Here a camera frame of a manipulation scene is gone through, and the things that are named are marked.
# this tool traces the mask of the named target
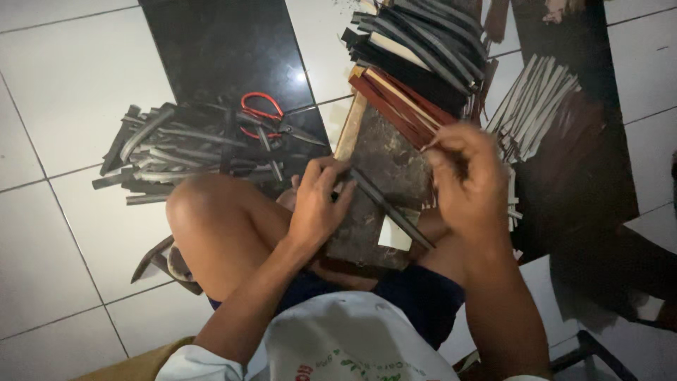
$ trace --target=scissors blade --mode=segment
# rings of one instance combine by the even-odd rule
[[[290,134],[291,136],[295,137],[296,139],[303,140],[304,142],[312,143],[312,144],[317,144],[318,146],[326,146],[327,144],[319,141],[316,139],[314,136],[311,134],[308,134],[307,132],[303,132],[299,129],[297,129],[294,126],[291,126],[289,124],[282,124],[280,125],[279,132],[284,132],[286,134]]]

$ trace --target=white floor tile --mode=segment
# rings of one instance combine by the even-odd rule
[[[578,322],[576,319],[564,320],[555,299],[550,276],[550,256],[544,256],[533,262],[520,266],[522,277],[527,284],[533,301],[541,314],[543,326],[548,336],[548,344],[555,345],[576,335]]]
[[[513,83],[519,77],[519,73],[524,69],[521,52],[507,54],[496,59],[498,60],[498,68],[496,68],[496,74],[494,74],[492,85],[489,87],[489,93],[487,93],[487,99],[484,103],[487,118],[490,121],[503,99],[508,95]],[[480,116],[483,127],[489,124],[487,118],[484,117],[484,114]]]
[[[486,21],[489,13],[490,1],[484,1],[482,6],[482,25]],[[517,24],[515,23],[515,15],[512,12],[512,2],[508,4],[508,15],[506,16],[506,31],[503,41],[501,43],[492,42],[489,47],[489,57],[497,56],[506,52],[521,49],[519,43],[519,36],[517,35]]]
[[[541,314],[548,344],[554,346],[575,336],[578,332],[577,321],[575,319],[564,321],[555,300],[550,278],[550,256],[525,264],[520,267],[520,271]],[[452,333],[440,346],[439,353],[453,365],[475,349],[477,347],[470,335],[464,304],[456,314]]]
[[[627,125],[626,136],[640,214],[673,201],[677,108]]]
[[[63,381],[125,360],[103,307],[0,342],[6,381]]]
[[[554,381],[621,381],[621,379],[598,357],[593,356],[555,374]]]
[[[677,9],[608,31],[624,123],[677,106]]]
[[[591,329],[589,331],[638,379],[667,381],[663,370],[663,353],[658,343],[664,331],[629,323],[621,317],[612,324],[597,329],[597,332]],[[602,368],[599,359],[595,363]]]
[[[550,347],[550,360],[558,359],[580,347],[578,338],[570,338],[556,346]],[[564,369],[554,375],[554,381],[616,381],[620,380],[597,356],[588,357],[584,361]]]
[[[101,163],[130,104],[174,102],[141,8],[0,35],[0,70],[48,176]]]
[[[550,353],[550,360],[553,361],[555,359],[558,359],[576,349],[578,349],[580,345],[578,344],[578,338],[575,336],[569,339],[566,339],[565,341],[551,346],[549,348],[549,353]]]
[[[139,5],[137,0],[3,0],[0,31]]]
[[[677,333],[658,330],[658,347],[666,380],[677,380]]]
[[[607,24],[644,16],[672,7],[677,7],[677,0],[613,0],[604,2]]]
[[[214,313],[204,294],[176,282],[109,304],[108,311],[131,357],[197,335]]]
[[[144,254],[171,234],[165,203],[126,206],[127,190],[119,185],[94,190],[91,181],[97,178],[99,167],[51,182],[104,302],[170,281],[150,266],[129,283]]]
[[[0,190],[44,178],[7,88],[0,83]]]
[[[348,117],[352,104],[353,98],[346,98],[318,106],[322,121],[324,122],[324,129],[329,137],[329,145],[332,147],[332,152],[336,151],[336,145],[339,143],[343,124]]]
[[[350,95],[348,76],[354,63],[341,36],[350,25],[353,12],[359,11],[359,1],[286,2],[315,101],[321,103]]]
[[[656,245],[677,254],[677,216],[674,205],[667,204],[641,215],[626,226]]]
[[[46,182],[0,193],[0,338],[100,304]]]
[[[456,313],[456,321],[454,322],[452,333],[447,341],[439,346],[438,352],[449,364],[454,365],[476,349],[477,346],[468,328],[465,304],[463,304]]]

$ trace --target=hand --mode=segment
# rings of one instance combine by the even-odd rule
[[[307,249],[310,256],[339,227],[348,212],[357,185],[355,181],[348,183],[336,202],[332,202],[336,177],[348,168],[350,165],[344,161],[322,157],[311,160],[305,169],[287,237]]]
[[[493,137],[475,126],[457,124],[441,128],[433,143],[425,155],[433,168],[444,222],[473,243],[507,237],[508,182]],[[467,161],[467,173],[450,153],[460,153]]]

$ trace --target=floor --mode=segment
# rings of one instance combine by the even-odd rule
[[[169,234],[161,203],[94,191],[130,104],[264,91],[335,146],[352,67],[338,35],[355,0],[9,0],[0,3],[0,374],[66,380],[197,333],[212,310],[158,271],[129,283]],[[677,253],[677,1],[606,3],[640,217],[627,225]],[[492,46],[496,110],[523,66],[512,8]],[[522,266],[551,356],[589,329],[641,380],[677,378],[677,334],[610,315],[559,287],[549,257]],[[464,310],[440,353],[474,350]],[[260,348],[250,364],[265,363]],[[598,379],[613,380],[592,363]],[[558,380],[582,380],[580,364]]]

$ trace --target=wooden board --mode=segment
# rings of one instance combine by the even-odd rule
[[[359,94],[334,157],[349,159],[395,206],[420,210],[430,194],[430,169],[421,154]],[[408,253],[379,246],[385,213],[357,190],[348,215],[327,242],[329,258],[363,266],[403,269]]]

